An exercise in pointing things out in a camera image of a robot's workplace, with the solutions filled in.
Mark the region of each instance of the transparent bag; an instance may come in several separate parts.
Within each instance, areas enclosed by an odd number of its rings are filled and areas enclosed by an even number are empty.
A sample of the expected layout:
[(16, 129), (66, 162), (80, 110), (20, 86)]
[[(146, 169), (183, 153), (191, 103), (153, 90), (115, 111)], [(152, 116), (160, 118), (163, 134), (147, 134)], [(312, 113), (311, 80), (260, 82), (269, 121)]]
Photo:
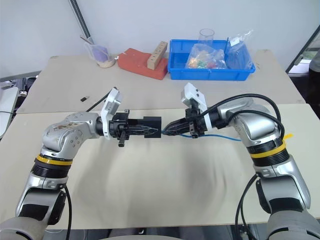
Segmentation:
[(228, 38), (225, 49), (225, 63), (229, 69), (249, 70), (253, 65), (246, 43), (253, 30)]
[(226, 69), (225, 53), (206, 44), (193, 45), (185, 68), (187, 69)]

